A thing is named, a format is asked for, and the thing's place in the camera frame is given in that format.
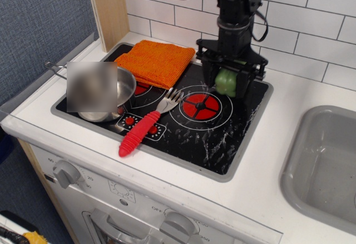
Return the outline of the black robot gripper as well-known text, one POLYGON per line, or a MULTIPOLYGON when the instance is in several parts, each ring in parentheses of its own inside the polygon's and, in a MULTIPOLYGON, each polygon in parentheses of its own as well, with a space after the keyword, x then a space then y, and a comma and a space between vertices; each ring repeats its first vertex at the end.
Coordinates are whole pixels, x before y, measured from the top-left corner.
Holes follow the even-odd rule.
POLYGON ((244 70, 236 76, 235 98, 243 98, 251 80, 265 77, 265 66, 268 60, 254 52, 251 48, 253 24, 229 28, 226 24, 219 25, 217 40, 198 39, 197 58, 201 60, 205 84, 211 88, 221 66, 233 65, 236 61, 245 62, 244 70))

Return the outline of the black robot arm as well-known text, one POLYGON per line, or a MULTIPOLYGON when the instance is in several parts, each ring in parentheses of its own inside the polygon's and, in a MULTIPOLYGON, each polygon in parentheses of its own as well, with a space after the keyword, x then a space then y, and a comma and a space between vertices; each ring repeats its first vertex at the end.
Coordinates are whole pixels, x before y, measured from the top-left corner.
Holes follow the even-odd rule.
POLYGON ((220 94, 243 98, 255 79, 264 78, 268 60, 252 50, 253 26, 261 0, 217 0, 217 40, 197 40, 204 82, 220 94))

